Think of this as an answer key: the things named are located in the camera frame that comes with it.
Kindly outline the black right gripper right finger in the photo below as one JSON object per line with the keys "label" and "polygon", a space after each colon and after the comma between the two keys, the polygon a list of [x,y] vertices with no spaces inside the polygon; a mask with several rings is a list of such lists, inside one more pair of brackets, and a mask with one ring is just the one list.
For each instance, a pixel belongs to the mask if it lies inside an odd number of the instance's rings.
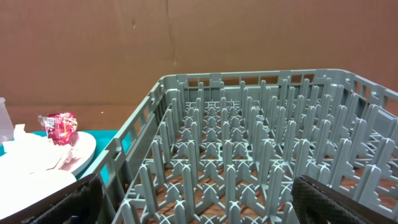
{"label": "black right gripper right finger", "polygon": [[294,179],[291,195],[300,224],[397,224],[307,175]]}

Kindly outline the white empty bowl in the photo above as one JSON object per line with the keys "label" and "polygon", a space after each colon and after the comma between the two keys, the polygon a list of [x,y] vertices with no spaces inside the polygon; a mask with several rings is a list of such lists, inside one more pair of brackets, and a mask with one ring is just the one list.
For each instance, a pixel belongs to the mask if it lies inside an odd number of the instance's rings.
{"label": "white empty bowl", "polygon": [[74,182],[76,177],[65,170],[2,174],[1,218],[13,215]]}

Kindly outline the red snack wrapper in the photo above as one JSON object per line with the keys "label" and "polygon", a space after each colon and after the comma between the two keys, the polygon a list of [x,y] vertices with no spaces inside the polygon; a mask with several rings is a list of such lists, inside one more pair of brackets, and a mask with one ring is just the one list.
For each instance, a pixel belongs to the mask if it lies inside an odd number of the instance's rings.
{"label": "red snack wrapper", "polygon": [[71,112],[39,115],[38,121],[53,143],[61,146],[72,142],[78,127],[76,116]]}

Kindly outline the large white plate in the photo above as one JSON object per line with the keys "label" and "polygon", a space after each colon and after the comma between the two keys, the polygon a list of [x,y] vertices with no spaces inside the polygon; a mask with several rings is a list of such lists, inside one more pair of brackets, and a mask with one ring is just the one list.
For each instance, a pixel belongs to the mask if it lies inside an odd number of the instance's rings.
{"label": "large white plate", "polygon": [[89,166],[94,157],[96,139],[87,132],[77,131],[73,136],[72,146],[78,150],[78,159],[72,159],[69,163],[61,166],[60,169],[78,176]]}

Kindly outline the white napkin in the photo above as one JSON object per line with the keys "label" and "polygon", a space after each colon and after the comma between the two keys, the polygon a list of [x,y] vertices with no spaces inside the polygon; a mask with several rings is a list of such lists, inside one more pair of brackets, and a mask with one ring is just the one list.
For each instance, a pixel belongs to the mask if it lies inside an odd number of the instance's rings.
{"label": "white napkin", "polygon": [[24,131],[24,124],[14,128],[14,139],[3,143],[1,170],[23,174],[60,169],[78,158],[78,151],[70,144],[57,145],[53,139]]}

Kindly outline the grey dishwasher rack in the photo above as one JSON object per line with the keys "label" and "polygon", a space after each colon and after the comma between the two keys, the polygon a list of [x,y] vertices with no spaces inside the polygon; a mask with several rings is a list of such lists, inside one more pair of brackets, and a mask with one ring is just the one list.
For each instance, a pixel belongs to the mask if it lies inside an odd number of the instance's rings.
{"label": "grey dishwasher rack", "polygon": [[340,69],[162,77],[100,152],[98,223],[295,223],[308,175],[397,219],[397,93]]}

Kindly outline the clear plastic bin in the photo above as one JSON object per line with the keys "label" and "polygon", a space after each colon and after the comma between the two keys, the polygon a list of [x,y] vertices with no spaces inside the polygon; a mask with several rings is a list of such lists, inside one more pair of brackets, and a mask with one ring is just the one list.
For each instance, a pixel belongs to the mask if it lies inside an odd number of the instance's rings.
{"label": "clear plastic bin", "polygon": [[5,102],[3,97],[0,97],[0,141],[1,144],[13,138],[14,126],[7,112]]}

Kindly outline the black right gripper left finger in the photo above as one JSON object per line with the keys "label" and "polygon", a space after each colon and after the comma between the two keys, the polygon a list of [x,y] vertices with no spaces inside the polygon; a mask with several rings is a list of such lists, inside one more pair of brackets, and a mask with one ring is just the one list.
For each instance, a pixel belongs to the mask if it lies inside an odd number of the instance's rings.
{"label": "black right gripper left finger", "polygon": [[89,174],[33,205],[9,215],[1,224],[96,223],[104,199],[98,174]]}

